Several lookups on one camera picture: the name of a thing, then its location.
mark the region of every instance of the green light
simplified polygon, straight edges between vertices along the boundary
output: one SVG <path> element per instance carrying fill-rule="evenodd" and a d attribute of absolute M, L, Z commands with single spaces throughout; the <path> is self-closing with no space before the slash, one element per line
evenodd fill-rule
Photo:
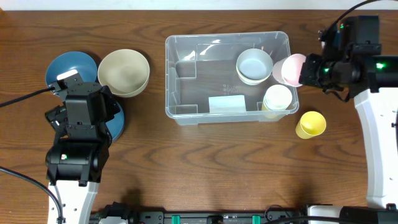
<path fill-rule="evenodd" d="M 383 63 L 376 63 L 376 68 L 377 69 L 383 69 L 386 66 L 386 64 Z"/>

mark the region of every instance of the light blue bowl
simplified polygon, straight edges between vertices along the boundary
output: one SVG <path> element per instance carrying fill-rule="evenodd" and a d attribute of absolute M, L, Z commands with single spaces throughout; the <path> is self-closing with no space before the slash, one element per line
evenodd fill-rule
<path fill-rule="evenodd" d="M 59 74 L 76 69 L 84 82 L 95 82 L 97 79 L 97 64 L 86 53 L 67 52 L 54 59 L 45 73 L 45 84 L 57 81 Z"/>
<path fill-rule="evenodd" d="M 120 112 L 115 114 L 114 118 L 106 123 L 106 126 L 108 127 L 108 130 L 112 136 L 112 143 L 118 140 L 120 135 L 122 135 L 124 129 L 124 113 L 119 103 L 118 105 L 120 108 Z"/>

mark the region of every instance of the brown tabletop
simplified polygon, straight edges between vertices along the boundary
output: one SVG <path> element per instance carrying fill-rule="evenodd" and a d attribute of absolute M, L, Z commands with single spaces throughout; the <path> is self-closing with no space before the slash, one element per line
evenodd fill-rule
<path fill-rule="evenodd" d="M 151 74 L 143 93 L 121 100 L 126 127 L 109 148 L 93 211 L 113 201 L 168 211 L 265 210 L 305 203 L 366 205 L 367 170 L 361 124 L 352 101 L 309 87 L 300 109 L 276 123 L 179 126 L 165 114 L 165 45 L 174 34 L 281 30 L 291 52 L 320 53 L 317 31 L 341 11 L 73 11 L 2 12 L 0 101 L 45 88 L 47 66 L 79 50 L 97 62 L 117 49 L 144 52 Z M 398 53 L 398 13 L 381 16 L 384 54 Z M 45 155 L 54 131 L 44 113 L 59 105 L 50 93 L 0 109 L 0 165 L 47 185 Z M 323 113 L 324 134 L 301 140 L 301 114 Z M 46 223 L 48 197 L 0 174 L 0 223 Z"/>

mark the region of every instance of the clear storage box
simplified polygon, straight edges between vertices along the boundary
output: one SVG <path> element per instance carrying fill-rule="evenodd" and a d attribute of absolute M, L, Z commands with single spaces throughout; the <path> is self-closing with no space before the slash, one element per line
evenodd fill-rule
<path fill-rule="evenodd" d="M 284 32 L 173 35 L 165 48 L 165 110 L 179 125 L 278 121 L 299 108 L 296 88 L 288 86 L 293 100 L 286 110 L 262 111 L 264 94 L 278 82 L 271 75 L 258 85 L 247 85 L 236 71 L 239 54 L 247 49 L 265 50 L 274 64 L 288 57 L 289 38 Z"/>

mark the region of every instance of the white wall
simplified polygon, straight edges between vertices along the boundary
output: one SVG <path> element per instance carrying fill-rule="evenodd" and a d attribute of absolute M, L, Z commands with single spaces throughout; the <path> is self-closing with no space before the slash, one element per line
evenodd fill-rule
<path fill-rule="evenodd" d="M 363 0 L 0 0 L 3 10 L 349 9 Z M 373 2 L 360 9 L 398 9 Z"/>

